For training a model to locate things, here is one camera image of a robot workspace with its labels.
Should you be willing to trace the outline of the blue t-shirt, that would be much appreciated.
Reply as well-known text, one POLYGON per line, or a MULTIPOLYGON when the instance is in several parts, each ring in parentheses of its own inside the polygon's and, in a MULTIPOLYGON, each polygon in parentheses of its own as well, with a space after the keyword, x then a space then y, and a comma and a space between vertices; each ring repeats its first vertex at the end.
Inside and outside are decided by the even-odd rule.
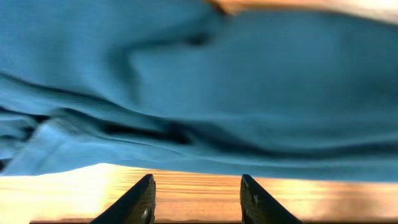
POLYGON ((397 26, 205 1, 1 1, 1 174, 397 180, 397 26))

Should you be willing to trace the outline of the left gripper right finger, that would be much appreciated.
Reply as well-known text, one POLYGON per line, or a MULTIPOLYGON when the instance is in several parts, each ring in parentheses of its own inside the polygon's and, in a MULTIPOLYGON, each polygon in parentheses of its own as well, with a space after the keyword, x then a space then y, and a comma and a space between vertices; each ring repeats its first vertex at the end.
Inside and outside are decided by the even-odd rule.
POLYGON ((239 196, 242 224, 302 224, 250 175, 242 175, 239 196))

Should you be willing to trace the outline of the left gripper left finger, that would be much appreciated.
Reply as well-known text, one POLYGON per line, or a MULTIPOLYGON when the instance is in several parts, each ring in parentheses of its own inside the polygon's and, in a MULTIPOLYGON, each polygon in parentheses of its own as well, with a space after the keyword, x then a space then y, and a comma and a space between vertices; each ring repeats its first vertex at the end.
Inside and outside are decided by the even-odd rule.
POLYGON ((156 184, 145 175, 90 224, 154 224, 156 184))

